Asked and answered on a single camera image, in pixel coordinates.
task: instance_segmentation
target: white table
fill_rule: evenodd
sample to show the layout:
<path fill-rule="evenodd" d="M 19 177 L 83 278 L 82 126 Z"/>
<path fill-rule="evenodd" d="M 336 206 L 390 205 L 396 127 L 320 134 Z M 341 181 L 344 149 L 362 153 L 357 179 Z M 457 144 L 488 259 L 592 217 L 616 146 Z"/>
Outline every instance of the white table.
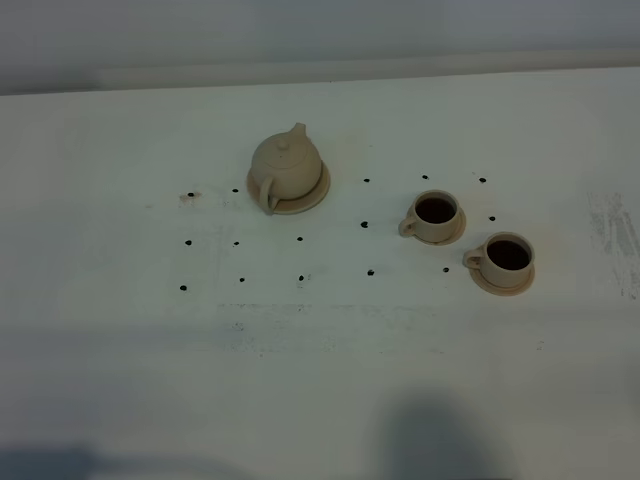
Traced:
<path fill-rule="evenodd" d="M 267 217 L 251 155 L 296 121 L 331 190 Z M 640 69 L 0 98 L 0 472 L 638 477 L 639 182 Z M 432 188 L 446 247 L 397 234 Z M 518 297 L 461 264 L 500 230 Z"/>

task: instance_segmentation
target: white surface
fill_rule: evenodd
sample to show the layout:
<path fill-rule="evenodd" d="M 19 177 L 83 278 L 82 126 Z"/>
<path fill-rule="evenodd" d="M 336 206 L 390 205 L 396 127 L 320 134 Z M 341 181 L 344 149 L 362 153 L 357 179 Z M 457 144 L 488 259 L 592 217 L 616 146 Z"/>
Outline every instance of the white surface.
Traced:
<path fill-rule="evenodd" d="M 269 218 L 246 171 L 296 121 L 331 191 Z M 639 124 L 640 69 L 0 99 L 2 446 L 407 480 L 444 430 L 456 478 L 637 476 Z M 453 245 L 397 235 L 430 188 Z M 498 230 L 522 296 L 461 265 Z"/>
<path fill-rule="evenodd" d="M 0 91 L 100 88 L 122 68 L 638 48 L 638 24 L 628 0 L 12 0 Z"/>

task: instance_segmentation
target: ceramic teapot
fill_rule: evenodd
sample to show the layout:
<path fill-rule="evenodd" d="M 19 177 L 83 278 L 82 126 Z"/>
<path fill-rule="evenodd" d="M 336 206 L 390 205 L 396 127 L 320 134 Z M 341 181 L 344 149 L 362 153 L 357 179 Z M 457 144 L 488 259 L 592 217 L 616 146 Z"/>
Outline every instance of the ceramic teapot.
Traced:
<path fill-rule="evenodd" d="M 281 199 L 291 200 L 309 193 L 321 173 L 320 154 L 302 123 L 264 140 L 251 160 L 251 175 L 260 189 L 259 204 L 268 214 L 273 213 Z"/>

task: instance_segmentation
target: saucer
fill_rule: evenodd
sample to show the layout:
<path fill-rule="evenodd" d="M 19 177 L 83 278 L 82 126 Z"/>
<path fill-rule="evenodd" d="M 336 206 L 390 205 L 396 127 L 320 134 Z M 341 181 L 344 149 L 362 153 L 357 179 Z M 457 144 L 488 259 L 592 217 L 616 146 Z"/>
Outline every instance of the saucer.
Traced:
<path fill-rule="evenodd" d="M 319 204 L 329 191 L 331 185 L 331 176 L 329 175 L 329 169 L 322 162 L 322 172 L 320 173 L 320 179 L 316 186 L 311 189 L 309 193 L 303 197 L 294 198 L 292 200 L 280 200 L 273 209 L 273 213 L 276 215 L 293 215 L 295 213 L 301 213 Z M 251 175 L 251 171 L 247 174 L 247 190 L 251 198 L 259 205 L 260 204 L 260 187 L 256 185 L 256 182 Z"/>
<path fill-rule="evenodd" d="M 470 268 L 469 273 L 471 274 L 471 278 L 473 279 L 473 281 L 476 282 L 476 285 L 478 285 L 484 291 L 492 293 L 494 295 L 500 295 L 502 297 L 511 297 L 513 295 L 519 295 L 520 293 L 523 293 L 529 289 L 529 287 L 533 283 L 533 279 L 536 276 L 536 267 L 535 266 L 531 267 L 531 273 L 529 274 L 529 278 L 527 278 L 522 284 L 516 287 L 509 287 L 509 288 L 496 287 L 492 283 L 489 283 L 482 276 L 482 273 L 480 273 L 480 270 L 477 270 L 475 268 Z"/>

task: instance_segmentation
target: beige ceramic cup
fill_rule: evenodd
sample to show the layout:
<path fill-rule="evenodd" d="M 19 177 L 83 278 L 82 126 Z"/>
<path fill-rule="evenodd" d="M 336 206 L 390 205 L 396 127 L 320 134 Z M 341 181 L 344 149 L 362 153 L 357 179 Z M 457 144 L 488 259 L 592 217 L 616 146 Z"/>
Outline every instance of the beige ceramic cup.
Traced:
<path fill-rule="evenodd" d="M 407 218 L 398 225 L 398 232 L 403 237 L 415 235 L 426 243 L 444 242 L 463 228 L 463 215 L 453 195 L 429 190 L 413 201 Z"/>
<path fill-rule="evenodd" d="M 464 265 L 479 270 L 482 278 L 498 288 L 517 288 L 532 275 L 535 253 L 517 233 L 491 235 L 480 247 L 464 254 Z"/>

